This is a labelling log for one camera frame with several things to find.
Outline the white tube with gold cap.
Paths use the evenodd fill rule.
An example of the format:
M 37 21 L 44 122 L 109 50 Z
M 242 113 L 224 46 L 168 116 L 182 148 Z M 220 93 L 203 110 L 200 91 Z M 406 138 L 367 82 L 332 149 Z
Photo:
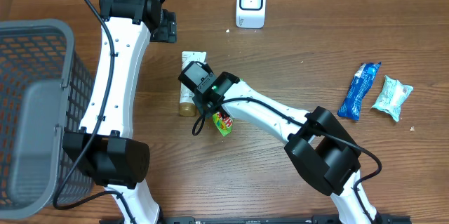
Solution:
M 182 70 L 192 61 L 205 62 L 206 52 L 183 51 L 182 52 Z M 182 117 L 194 117 L 196 115 L 196 105 L 192 98 L 194 94 L 184 84 L 180 85 L 180 105 L 179 114 Z

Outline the green Haribo candy bag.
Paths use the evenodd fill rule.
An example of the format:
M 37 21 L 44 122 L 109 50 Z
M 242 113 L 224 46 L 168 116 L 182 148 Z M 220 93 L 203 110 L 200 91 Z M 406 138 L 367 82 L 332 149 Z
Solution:
M 232 132 L 233 118 L 224 116 L 220 112 L 216 112 L 213 116 L 214 125 L 222 136 L 226 136 Z

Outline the blue Oreo cookie pack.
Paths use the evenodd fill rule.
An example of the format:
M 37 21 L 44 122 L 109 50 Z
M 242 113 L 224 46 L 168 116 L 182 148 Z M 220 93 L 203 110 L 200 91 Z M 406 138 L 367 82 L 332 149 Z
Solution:
M 382 63 L 363 63 L 354 74 L 341 107 L 337 111 L 339 117 L 358 121 L 361 115 L 362 100 L 371 89 Z

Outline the light green wipes packet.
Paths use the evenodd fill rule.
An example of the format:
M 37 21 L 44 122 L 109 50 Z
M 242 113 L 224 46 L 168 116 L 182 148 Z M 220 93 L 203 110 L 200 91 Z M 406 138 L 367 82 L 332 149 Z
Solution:
M 384 76 L 384 84 L 372 108 L 389 114 L 395 122 L 399 122 L 401 106 L 413 92 L 413 87 L 402 84 L 397 79 Z

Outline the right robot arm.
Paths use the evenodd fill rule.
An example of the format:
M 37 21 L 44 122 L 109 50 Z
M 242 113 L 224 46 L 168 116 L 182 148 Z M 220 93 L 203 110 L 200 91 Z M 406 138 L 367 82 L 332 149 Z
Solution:
M 327 109 L 313 112 L 283 105 L 253 90 L 228 73 L 215 75 L 204 62 L 182 68 L 179 81 L 193 92 L 200 112 L 192 133 L 198 135 L 205 120 L 216 113 L 246 121 L 281 141 L 301 178 L 329 196 L 341 223 L 381 223 L 382 217 L 368 201 L 362 182 L 361 154 L 379 159 L 357 145 Z

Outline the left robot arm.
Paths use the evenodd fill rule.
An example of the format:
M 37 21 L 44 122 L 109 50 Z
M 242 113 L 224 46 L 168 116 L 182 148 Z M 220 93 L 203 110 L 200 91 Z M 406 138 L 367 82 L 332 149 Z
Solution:
M 148 45 L 176 41 L 176 19 L 165 0 L 84 0 L 102 30 L 93 91 L 79 129 L 66 133 L 63 149 L 79 170 L 104 190 L 61 205 L 60 186 L 53 198 L 59 210 L 73 209 L 103 195 L 113 196 L 120 223 L 164 223 L 161 207 L 149 191 L 149 146 L 133 140 L 133 103 L 141 62 Z

